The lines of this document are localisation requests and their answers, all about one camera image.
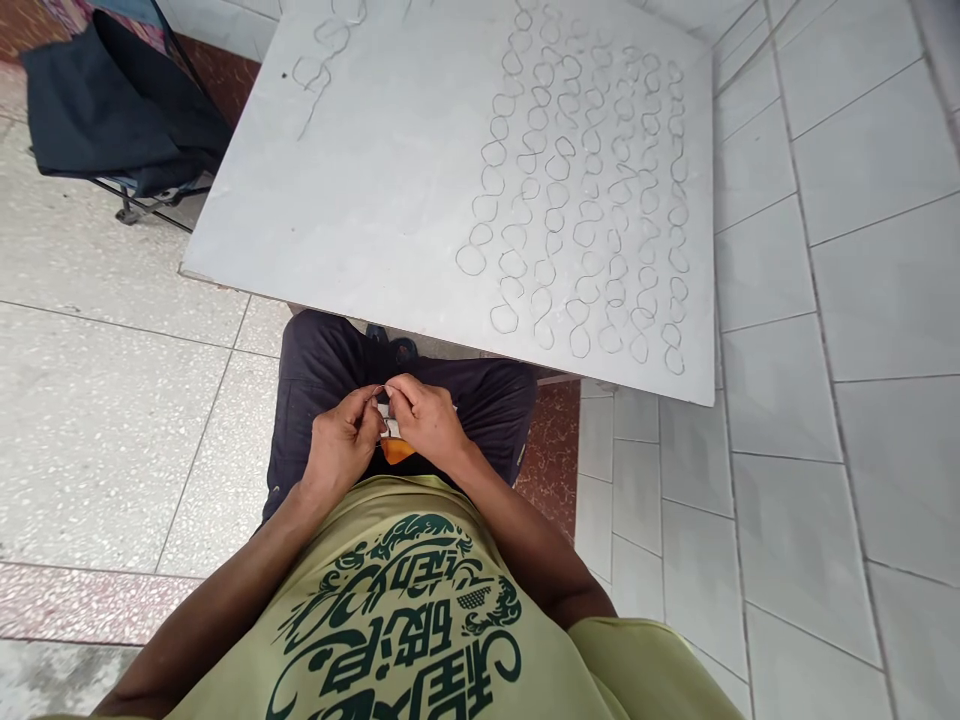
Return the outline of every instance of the left hand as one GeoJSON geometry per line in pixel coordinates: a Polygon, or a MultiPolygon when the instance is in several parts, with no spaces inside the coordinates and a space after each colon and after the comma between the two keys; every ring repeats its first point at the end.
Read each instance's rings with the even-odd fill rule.
{"type": "Polygon", "coordinates": [[[340,500],[370,464],[387,426],[377,409],[380,385],[357,388],[339,405],[313,420],[313,439],[302,492],[317,500],[332,493],[340,500]]]}

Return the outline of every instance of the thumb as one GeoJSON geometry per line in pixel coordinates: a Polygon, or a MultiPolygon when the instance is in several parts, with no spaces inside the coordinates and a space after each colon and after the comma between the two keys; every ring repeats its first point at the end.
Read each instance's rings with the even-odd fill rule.
{"type": "Polygon", "coordinates": [[[384,387],[384,390],[387,391],[387,397],[390,398],[390,404],[393,406],[394,417],[397,418],[397,421],[401,425],[414,422],[413,410],[410,407],[410,401],[407,400],[407,396],[403,394],[402,390],[399,390],[395,387],[390,387],[387,385],[384,387]]]}
{"type": "Polygon", "coordinates": [[[383,418],[380,411],[367,403],[363,408],[363,417],[360,419],[360,429],[357,431],[357,444],[361,447],[376,445],[382,427],[383,418]]]}

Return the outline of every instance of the speckled floor tile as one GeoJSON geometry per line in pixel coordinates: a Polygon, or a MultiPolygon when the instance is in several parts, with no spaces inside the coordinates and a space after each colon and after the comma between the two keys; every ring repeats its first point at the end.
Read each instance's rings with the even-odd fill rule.
{"type": "Polygon", "coordinates": [[[228,354],[0,303],[0,560],[152,572],[228,354]]]}
{"type": "Polygon", "coordinates": [[[117,198],[41,176],[29,145],[20,123],[0,144],[0,300],[232,346],[247,295],[177,274],[186,233],[121,225],[117,198]]]}
{"type": "Polygon", "coordinates": [[[250,538],[267,499],[279,361],[234,353],[159,571],[207,577],[250,538]]]}
{"type": "Polygon", "coordinates": [[[542,386],[515,486],[518,493],[560,528],[571,545],[577,514],[579,433],[580,383],[542,386]]]}
{"type": "Polygon", "coordinates": [[[283,329],[293,315],[286,303],[253,296],[243,317],[237,349],[280,357],[283,329]]]}
{"type": "Polygon", "coordinates": [[[27,73],[19,65],[0,62],[0,115],[27,121],[27,73]]]}
{"type": "Polygon", "coordinates": [[[0,563],[0,637],[144,645],[199,584],[192,578],[0,563]]]}
{"type": "Polygon", "coordinates": [[[0,717],[86,716],[139,648],[0,640],[0,717]]]}

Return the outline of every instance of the tiled wall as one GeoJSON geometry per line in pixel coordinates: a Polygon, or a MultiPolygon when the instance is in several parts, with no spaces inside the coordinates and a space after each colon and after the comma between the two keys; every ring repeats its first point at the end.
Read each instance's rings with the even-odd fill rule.
{"type": "Polygon", "coordinates": [[[960,8],[792,3],[713,31],[716,406],[585,382],[576,546],[748,718],[955,719],[960,8]]]}

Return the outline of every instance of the t-shirt sleeve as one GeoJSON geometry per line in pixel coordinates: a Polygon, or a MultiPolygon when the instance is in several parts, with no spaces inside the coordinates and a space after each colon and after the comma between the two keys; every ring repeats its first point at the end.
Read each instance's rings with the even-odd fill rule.
{"type": "Polygon", "coordinates": [[[743,720],[723,690],[666,625],[587,618],[569,630],[601,693],[630,720],[743,720]]]}

